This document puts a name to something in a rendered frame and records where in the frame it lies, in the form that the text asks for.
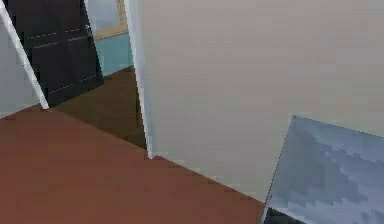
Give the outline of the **wooden framed window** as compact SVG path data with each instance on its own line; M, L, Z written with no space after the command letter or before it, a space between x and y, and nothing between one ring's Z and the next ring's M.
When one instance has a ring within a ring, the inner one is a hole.
M124 0L85 0L96 40L128 32Z

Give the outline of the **black chest of drawers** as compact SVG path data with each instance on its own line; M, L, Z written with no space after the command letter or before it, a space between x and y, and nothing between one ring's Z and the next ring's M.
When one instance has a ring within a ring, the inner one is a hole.
M104 84L84 0L2 0L50 107Z

